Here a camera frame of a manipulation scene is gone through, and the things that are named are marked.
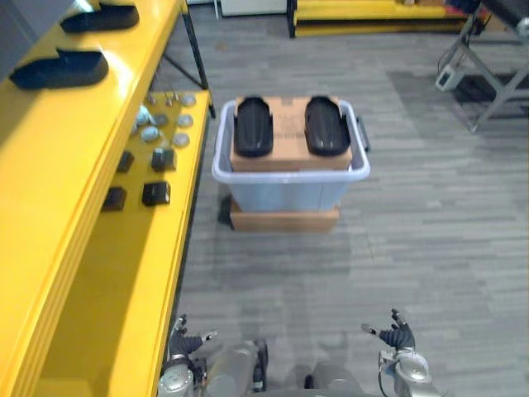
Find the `metal frame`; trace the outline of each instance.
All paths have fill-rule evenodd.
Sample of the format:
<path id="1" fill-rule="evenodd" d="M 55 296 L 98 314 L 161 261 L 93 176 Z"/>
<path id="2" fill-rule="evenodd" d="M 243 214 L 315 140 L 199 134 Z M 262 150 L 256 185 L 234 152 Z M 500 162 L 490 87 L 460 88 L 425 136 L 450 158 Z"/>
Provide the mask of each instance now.
<path id="1" fill-rule="evenodd" d="M 287 0 L 287 23 L 288 35 L 291 39 L 296 37 L 296 26 L 294 25 L 294 12 L 296 11 L 297 0 Z"/>
<path id="2" fill-rule="evenodd" d="M 456 56 L 458 50 L 463 51 L 463 55 L 468 56 L 476 65 L 483 77 L 496 91 L 496 98 L 481 112 L 475 121 L 468 120 L 468 127 L 472 132 L 476 132 L 479 126 L 487 121 L 502 104 L 509 99 L 520 99 L 520 104 L 529 103 L 529 89 L 517 88 L 517 86 L 529 75 L 529 61 L 527 61 L 510 79 L 507 84 L 503 84 L 488 66 L 473 52 L 469 47 L 466 38 L 472 33 L 474 24 L 478 21 L 478 15 L 481 11 L 479 7 L 474 14 L 466 20 L 463 29 L 461 29 L 455 43 L 448 50 L 446 57 L 441 62 L 441 69 L 447 66 Z"/>
<path id="3" fill-rule="evenodd" d="M 215 118 L 217 116 L 217 113 L 215 111 L 215 105 L 213 104 L 213 96 L 211 89 L 209 88 L 206 71 L 204 69 L 204 63 L 202 62 L 202 56 L 200 55 L 200 49 L 198 48 L 197 36 L 195 35 L 193 21 L 191 20 L 191 15 L 189 15 L 189 9 L 186 2 L 183 2 L 181 14 L 183 23 L 185 25 L 185 30 L 188 33 L 189 44 L 191 45 L 191 51 L 193 52 L 193 58 L 195 59 L 195 64 L 197 66 L 198 76 L 200 77 L 200 80 L 192 76 L 182 65 L 180 65 L 176 60 L 174 60 L 174 58 L 167 55 L 167 47 L 165 47 L 164 53 L 162 54 L 162 59 L 167 60 L 176 70 L 178 70 L 181 74 L 187 77 L 192 83 L 196 84 L 201 89 L 209 91 L 209 96 L 211 98 L 211 102 L 209 104 L 209 114 L 212 118 Z"/>

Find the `yellow platform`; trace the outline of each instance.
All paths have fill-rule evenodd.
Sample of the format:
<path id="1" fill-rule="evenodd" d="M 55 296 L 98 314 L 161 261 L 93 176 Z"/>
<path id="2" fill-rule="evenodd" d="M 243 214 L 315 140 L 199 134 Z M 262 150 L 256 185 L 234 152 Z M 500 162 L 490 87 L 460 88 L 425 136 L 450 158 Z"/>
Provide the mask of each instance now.
<path id="1" fill-rule="evenodd" d="M 447 7 L 406 6 L 395 0 L 298 0 L 288 14 L 291 36 L 458 31 L 464 23 L 464 15 Z"/>
<path id="2" fill-rule="evenodd" d="M 37 91 L 0 83 L 2 397 L 31 395 L 138 106 L 187 10 L 184 0 L 134 3 L 137 26 L 66 35 L 55 25 L 23 60 L 57 46 L 102 49 L 102 82 Z"/>
<path id="3" fill-rule="evenodd" d="M 298 0 L 297 20 L 462 18 L 443 6 L 405 6 L 394 0 Z"/>
<path id="4" fill-rule="evenodd" d="M 148 108 L 170 120 L 163 136 L 144 143 L 136 133 L 128 140 L 135 159 L 111 183 L 126 190 L 125 207 L 98 217 L 35 397 L 155 395 L 207 121 L 209 94 L 195 94 L 197 103 L 183 109 L 155 94 L 157 105 Z M 193 117 L 192 127 L 175 129 L 180 113 Z M 170 147 L 174 131 L 187 132 L 190 144 L 174 148 L 176 170 L 154 172 L 152 152 Z M 148 208 L 143 184 L 159 180 L 169 182 L 170 204 Z"/>

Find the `white plastic bin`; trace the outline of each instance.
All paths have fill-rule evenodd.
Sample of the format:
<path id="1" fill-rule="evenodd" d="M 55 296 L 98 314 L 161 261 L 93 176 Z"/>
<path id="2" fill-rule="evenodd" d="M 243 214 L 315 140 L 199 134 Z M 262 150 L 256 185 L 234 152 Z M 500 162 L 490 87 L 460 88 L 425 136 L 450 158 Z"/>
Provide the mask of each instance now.
<path id="1" fill-rule="evenodd" d="M 213 157 L 213 177 L 229 185 L 233 198 L 245 212 L 333 209 L 349 184 L 367 178 L 370 170 L 353 107 L 346 101 L 339 101 L 338 105 L 341 113 L 346 115 L 353 152 L 348 170 L 234 172 L 230 152 L 236 101 L 230 101 L 222 108 Z"/>

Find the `black rubber part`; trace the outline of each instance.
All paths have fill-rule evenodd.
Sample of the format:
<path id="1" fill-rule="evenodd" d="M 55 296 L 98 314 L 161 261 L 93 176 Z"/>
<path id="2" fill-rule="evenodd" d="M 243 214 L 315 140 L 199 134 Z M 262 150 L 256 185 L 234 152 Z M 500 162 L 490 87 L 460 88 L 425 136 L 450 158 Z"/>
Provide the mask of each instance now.
<path id="1" fill-rule="evenodd" d="M 121 186 L 113 186 L 108 189 L 102 211 L 121 211 L 125 207 L 126 190 Z"/>
<path id="2" fill-rule="evenodd" d="M 393 326 L 392 330 L 380 331 L 379 337 L 388 345 L 394 347 L 397 350 L 415 348 L 415 337 L 413 336 L 413 332 L 407 324 L 397 328 Z"/>
<path id="3" fill-rule="evenodd" d="M 43 58 L 23 65 L 9 76 L 22 89 L 68 88 L 92 85 L 103 80 L 108 63 L 100 51 L 57 49 L 59 58 Z"/>
<path id="4" fill-rule="evenodd" d="M 100 7 L 98 11 L 81 12 L 68 17 L 60 23 L 60 27 L 67 33 L 117 31 L 133 27 L 140 20 L 134 5 L 116 6 L 101 2 Z"/>
<path id="5" fill-rule="evenodd" d="M 305 137 L 314 155 L 331 157 L 345 153 L 350 146 L 346 120 L 338 105 L 328 97 L 312 97 L 305 109 Z"/>
<path id="6" fill-rule="evenodd" d="M 237 108 L 234 145 L 243 157 L 268 155 L 274 148 L 272 116 L 262 98 L 245 98 Z"/>
<path id="7" fill-rule="evenodd" d="M 305 385 L 304 389 L 314 389 L 314 376 L 307 375 L 305 376 Z"/>
<path id="8" fill-rule="evenodd" d="M 159 204 L 169 204 L 171 200 L 170 197 L 171 187 L 169 182 L 162 180 L 160 182 L 152 182 L 143 185 L 141 202 L 146 207 L 152 207 Z"/>
<path id="9" fill-rule="evenodd" d="M 172 355 L 183 354 L 188 356 L 196 351 L 202 344 L 201 337 L 184 337 L 179 332 L 175 332 L 169 341 L 169 351 Z"/>

